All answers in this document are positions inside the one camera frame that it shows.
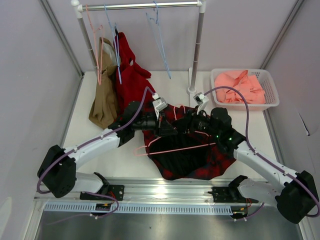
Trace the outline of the pink hanger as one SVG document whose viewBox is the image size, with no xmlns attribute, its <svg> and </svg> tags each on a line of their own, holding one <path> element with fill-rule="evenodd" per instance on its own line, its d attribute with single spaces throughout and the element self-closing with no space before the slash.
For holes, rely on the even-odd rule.
<svg viewBox="0 0 320 240">
<path fill-rule="evenodd" d="M 85 10 L 93 34 L 94 59 L 96 60 L 97 83 L 100 86 L 102 84 L 102 50 L 99 49 L 98 33 L 100 30 L 103 30 L 103 26 L 100 25 L 98 28 L 94 28 L 89 14 L 89 6 L 87 4 L 85 5 Z"/>
<path fill-rule="evenodd" d="M 173 107 L 173 114 L 174 114 L 174 119 L 177 120 L 177 114 L 176 114 L 176 108 L 183 108 L 183 112 L 186 113 L 186 107 L 183 104 L 177 104 Z M 133 154 L 136 157 L 141 157 L 141 156 L 149 156 L 149 155 L 158 155 L 158 154 L 164 154 L 164 153 L 172 153 L 172 152 L 178 152 L 178 151 L 184 151 L 184 150 L 191 150 L 191 149 L 196 149 L 196 148 L 202 148 L 202 147 L 206 147 L 206 146 L 214 146 L 216 145 L 216 143 L 211 142 L 208 144 L 201 144 L 201 145 L 195 145 L 195 146 L 190 146 L 190 147 L 183 147 L 183 148 L 176 148 L 176 149 L 171 149 L 171 150 L 164 150 L 164 151 L 158 151 L 158 152 L 152 152 L 152 153 L 142 153 L 142 154 L 138 154 L 138 150 L 142 149 L 142 148 L 149 148 L 153 143 L 155 143 L 156 141 L 160 140 L 161 137 L 157 137 L 154 140 L 150 141 L 150 143 L 148 145 L 142 145 L 140 147 L 137 147 L 136 149 L 133 150 Z"/>
</svg>

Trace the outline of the red plaid skirt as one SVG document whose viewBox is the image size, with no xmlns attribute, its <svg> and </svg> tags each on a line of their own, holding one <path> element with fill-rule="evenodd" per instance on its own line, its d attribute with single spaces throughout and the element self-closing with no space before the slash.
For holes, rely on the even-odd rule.
<svg viewBox="0 0 320 240">
<path fill-rule="evenodd" d="M 157 138 L 150 130 L 144 131 L 143 136 L 145 146 Z M 145 149 L 145 152 L 154 153 L 208 143 L 216 143 L 216 140 L 204 132 L 179 132 L 177 135 L 161 137 Z M 170 181 L 181 178 L 211 180 L 222 176 L 236 162 L 235 158 L 220 152 L 216 145 L 147 156 L 162 177 Z"/>
</svg>

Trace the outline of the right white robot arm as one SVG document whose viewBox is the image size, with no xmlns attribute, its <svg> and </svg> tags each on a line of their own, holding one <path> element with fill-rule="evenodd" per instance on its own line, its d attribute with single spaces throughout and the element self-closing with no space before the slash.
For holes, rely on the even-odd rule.
<svg viewBox="0 0 320 240">
<path fill-rule="evenodd" d="M 213 108 L 210 116 L 192 108 L 175 126 L 180 133 L 203 132 L 212 136 L 221 153 L 244 163 L 266 179 L 266 183 L 259 183 L 246 176 L 237 177 L 236 185 L 228 189 L 232 201 L 239 202 L 243 198 L 258 200 L 277 208 L 293 224 L 312 217 L 310 211 L 319 208 L 313 176 L 305 170 L 297 172 L 260 153 L 247 135 L 232 127 L 232 119 L 225 108 Z"/>
</svg>

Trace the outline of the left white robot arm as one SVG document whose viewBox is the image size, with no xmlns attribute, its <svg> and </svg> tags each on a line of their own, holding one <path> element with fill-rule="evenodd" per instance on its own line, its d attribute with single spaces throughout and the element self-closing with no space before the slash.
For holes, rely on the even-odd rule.
<svg viewBox="0 0 320 240">
<path fill-rule="evenodd" d="M 148 109 L 139 101 L 132 101 L 123 114 L 92 139 L 72 147 L 52 146 L 37 176 L 55 198 L 79 192 L 82 199 L 103 200 L 108 196 L 110 184 L 100 173 L 78 172 L 78 169 L 95 157 L 129 142 L 136 131 L 152 131 L 157 137 L 176 135 L 177 130 L 167 121 L 163 98 L 154 100 Z"/>
</svg>

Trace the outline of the right blue hanger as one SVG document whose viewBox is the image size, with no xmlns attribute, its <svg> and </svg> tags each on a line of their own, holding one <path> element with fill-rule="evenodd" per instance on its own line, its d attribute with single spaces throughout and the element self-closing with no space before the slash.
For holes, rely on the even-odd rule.
<svg viewBox="0 0 320 240">
<path fill-rule="evenodd" d="M 153 11 L 155 12 L 155 16 L 152 17 L 147 12 L 145 13 L 145 15 L 146 15 L 148 25 L 152 31 L 157 49 L 158 49 L 160 56 L 161 56 L 161 59 L 163 61 L 165 71 L 168 75 L 168 78 L 171 79 L 172 74 L 171 74 L 171 71 L 170 71 L 170 68 L 169 68 L 169 65 L 167 62 L 165 48 L 164 48 L 164 44 L 163 44 L 163 38 L 162 38 L 162 31 L 161 31 L 161 27 L 160 27 L 159 6 L 155 0 L 153 1 L 153 3 L 154 3 Z"/>
</svg>

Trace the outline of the blue hanger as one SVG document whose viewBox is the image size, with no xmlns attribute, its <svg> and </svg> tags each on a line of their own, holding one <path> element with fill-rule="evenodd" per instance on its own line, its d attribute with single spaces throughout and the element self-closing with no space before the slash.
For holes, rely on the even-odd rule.
<svg viewBox="0 0 320 240">
<path fill-rule="evenodd" d="M 152 31 L 157 49 L 158 49 L 160 56 L 161 56 L 161 59 L 163 61 L 165 71 L 168 75 L 168 78 L 171 79 L 172 74 L 171 74 L 171 71 L 170 71 L 170 68 L 169 68 L 169 65 L 167 62 L 165 48 L 164 48 L 164 44 L 163 44 L 163 38 L 162 38 L 162 31 L 161 31 L 161 27 L 160 27 L 159 6 L 155 0 L 153 1 L 153 3 L 154 3 L 153 11 L 155 12 L 155 16 L 152 17 L 147 12 L 145 13 L 145 15 L 146 15 L 148 25 Z"/>
<path fill-rule="evenodd" d="M 117 29 L 117 23 L 112 22 L 110 20 L 110 17 L 108 15 L 109 8 L 105 4 L 103 5 L 103 8 L 104 8 L 104 12 L 107 17 L 108 25 L 110 27 L 112 38 L 113 38 L 113 47 L 115 50 L 115 59 L 116 59 L 116 66 L 117 66 L 118 79 L 119 79 L 118 81 L 120 85 L 122 85 L 123 81 L 122 81 L 122 75 L 121 75 L 120 45 L 119 45 L 119 32 Z"/>
</svg>

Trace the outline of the left blue hanger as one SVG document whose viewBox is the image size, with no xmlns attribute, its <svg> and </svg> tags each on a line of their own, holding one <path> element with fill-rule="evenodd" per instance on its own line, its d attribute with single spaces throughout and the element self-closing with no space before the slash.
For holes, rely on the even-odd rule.
<svg viewBox="0 0 320 240">
<path fill-rule="evenodd" d="M 113 38 L 113 47 L 115 50 L 115 59 L 116 59 L 116 66 L 117 66 L 118 79 L 119 79 L 118 81 L 120 85 L 122 85 L 123 81 L 122 81 L 122 75 L 121 75 L 120 45 L 119 45 L 119 32 L 117 29 L 117 23 L 112 22 L 110 20 L 110 17 L 108 15 L 109 8 L 105 4 L 103 5 L 103 8 L 104 8 L 104 12 L 107 17 L 108 25 L 110 27 L 112 38 Z"/>
</svg>

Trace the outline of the pink garment in basket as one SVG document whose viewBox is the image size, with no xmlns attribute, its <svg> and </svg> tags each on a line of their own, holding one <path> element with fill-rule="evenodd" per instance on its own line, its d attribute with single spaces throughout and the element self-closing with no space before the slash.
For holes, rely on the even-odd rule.
<svg viewBox="0 0 320 240">
<path fill-rule="evenodd" d="M 215 87 L 231 87 L 239 91 L 248 104 L 263 105 L 266 103 L 265 91 L 255 75 L 249 75 L 248 70 L 229 70 L 220 73 L 214 79 Z M 227 88 L 216 90 L 216 98 L 220 103 L 244 103 L 241 96 Z"/>
</svg>

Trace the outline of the red hanging garment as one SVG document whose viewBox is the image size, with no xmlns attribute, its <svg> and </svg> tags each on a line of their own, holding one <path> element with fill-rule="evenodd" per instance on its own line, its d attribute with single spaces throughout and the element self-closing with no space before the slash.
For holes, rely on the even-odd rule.
<svg viewBox="0 0 320 240">
<path fill-rule="evenodd" d="M 138 65 L 123 32 L 118 34 L 117 43 L 121 64 L 120 72 L 116 72 L 114 87 L 118 103 L 117 115 L 120 116 L 130 102 L 142 100 L 146 87 L 152 92 L 155 92 L 155 89 L 149 82 L 152 74 Z"/>
</svg>

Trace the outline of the white plastic basket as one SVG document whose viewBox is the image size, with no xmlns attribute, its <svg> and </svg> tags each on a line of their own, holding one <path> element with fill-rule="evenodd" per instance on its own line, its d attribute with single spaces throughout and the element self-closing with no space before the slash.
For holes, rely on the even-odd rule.
<svg viewBox="0 0 320 240">
<path fill-rule="evenodd" d="M 270 107 L 276 107 L 279 105 L 279 95 L 275 86 L 275 83 L 270 75 L 270 73 L 266 70 L 262 69 L 232 69 L 232 68 L 215 68 L 210 73 L 210 81 L 213 88 L 215 88 L 214 80 L 215 78 L 226 71 L 235 71 L 235 70 L 248 70 L 249 75 L 255 75 L 262 87 L 265 91 L 265 104 L 248 104 L 249 110 L 251 111 L 264 111 Z M 216 91 L 212 92 L 214 102 L 218 106 L 222 106 L 228 108 L 230 110 L 245 110 L 244 103 L 221 103 L 218 102 Z"/>
</svg>

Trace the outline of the tan hanging garment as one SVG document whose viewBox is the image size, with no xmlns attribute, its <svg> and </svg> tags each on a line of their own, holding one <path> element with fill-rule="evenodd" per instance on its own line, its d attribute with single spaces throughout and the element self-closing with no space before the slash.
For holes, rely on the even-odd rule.
<svg viewBox="0 0 320 240">
<path fill-rule="evenodd" d="M 99 81 L 96 84 L 95 97 L 88 119 L 102 129 L 106 129 L 117 118 L 120 112 L 116 81 L 116 56 L 111 42 L 106 38 L 99 39 L 98 50 Z"/>
</svg>

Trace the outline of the metal clothes rack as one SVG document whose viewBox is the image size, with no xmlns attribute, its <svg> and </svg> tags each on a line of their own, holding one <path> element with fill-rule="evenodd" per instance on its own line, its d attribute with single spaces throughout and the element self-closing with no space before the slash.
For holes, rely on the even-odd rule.
<svg viewBox="0 0 320 240">
<path fill-rule="evenodd" d="M 158 10 L 159 8 L 177 8 L 177 7 L 199 8 L 193 64 L 192 64 L 192 67 L 190 67 L 188 70 L 189 87 L 187 88 L 187 93 L 189 95 L 189 104 L 192 107 L 195 105 L 196 102 L 194 100 L 194 97 L 197 95 L 196 77 L 197 77 L 197 71 L 198 71 L 198 61 L 199 61 L 204 15 L 206 11 L 205 0 L 183 1 L 183 2 L 160 2 L 160 3 L 153 2 L 153 3 L 136 3 L 136 4 L 132 3 L 132 4 L 114 4 L 114 5 L 89 5 L 89 6 L 83 6 L 82 4 L 80 4 L 78 0 L 72 0 L 70 3 L 71 3 L 71 6 L 73 7 L 76 18 L 78 20 L 78 23 L 82 32 L 82 36 L 84 38 L 87 50 L 91 58 L 92 65 L 96 70 L 99 69 L 98 61 L 96 59 L 96 56 L 88 35 L 88 31 L 86 29 L 86 26 L 83 20 L 83 12 L 89 12 L 89 11 L 105 11 L 106 12 L 108 10 L 111 11 L 111 10 L 132 10 L 132 9 Z"/>
</svg>

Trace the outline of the aluminium mounting rail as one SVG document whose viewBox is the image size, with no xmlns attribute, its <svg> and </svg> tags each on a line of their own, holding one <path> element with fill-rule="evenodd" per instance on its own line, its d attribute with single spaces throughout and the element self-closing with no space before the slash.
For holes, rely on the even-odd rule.
<svg viewBox="0 0 320 240">
<path fill-rule="evenodd" d="M 123 200 L 120 202 L 197 205 L 213 201 L 208 194 L 213 186 L 227 187 L 231 183 L 228 178 L 199 180 L 182 178 L 165 180 L 160 178 L 109 178 L 97 174 L 76 173 L 75 183 L 68 180 L 58 187 L 48 189 L 44 183 L 36 186 L 35 199 L 58 201 L 81 201 L 83 192 L 96 194 L 103 186 L 124 185 Z"/>
</svg>

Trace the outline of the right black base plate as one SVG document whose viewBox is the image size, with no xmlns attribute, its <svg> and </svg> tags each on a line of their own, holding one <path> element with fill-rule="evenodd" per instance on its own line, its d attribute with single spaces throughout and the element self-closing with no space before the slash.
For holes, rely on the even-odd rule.
<svg viewBox="0 0 320 240">
<path fill-rule="evenodd" d="M 213 197 L 215 203 L 258 203 L 255 199 L 245 199 L 237 188 L 228 186 L 213 186 L 210 191 L 207 192 Z"/>
</svg>

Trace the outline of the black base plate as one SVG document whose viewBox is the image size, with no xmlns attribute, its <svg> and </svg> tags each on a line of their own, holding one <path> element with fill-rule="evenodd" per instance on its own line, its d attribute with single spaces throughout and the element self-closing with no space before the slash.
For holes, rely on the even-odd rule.
<svg viewBox="0 0 320 240">
<path fill-rule="evenodd" d="M 109 196 L 117 201 L 122 201 L 124 198 L 125 186 L 124 185 L 104 185 L 96 194 Z M 86 192 L 80 193 L 80 200 L 88 200 L 88 201 L 107 201 L 110 199 L 104 196 L 95 196 L 92 194 L 88 194 Z"/>
<path fill-rule="evenodd" d="M 258 203 L 255 199 L 245 199 L 237 188 L 228 186 L 213 186 L 210 191 L 207 192 L 213 197 L 215 203 Z"/>
</svg>

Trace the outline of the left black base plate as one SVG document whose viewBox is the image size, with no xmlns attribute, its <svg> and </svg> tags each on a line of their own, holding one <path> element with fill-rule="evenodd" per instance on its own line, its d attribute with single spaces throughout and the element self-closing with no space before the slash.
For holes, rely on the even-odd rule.
<svg viewBox="0 0 320 240">
<path fill-rule="evenodd" d="M 124 198 L 125 186 L 124 185 L 104 185 L 96 194 L 109 196 L 117 201 L 122 201 Z M 107 201 L 110 199 L 104 196 L 95 196 L 92 194 L 88 194 L 86 192 L 80 193 L 80 200 L 88 200 L 88 201 Z"/>
</svg>

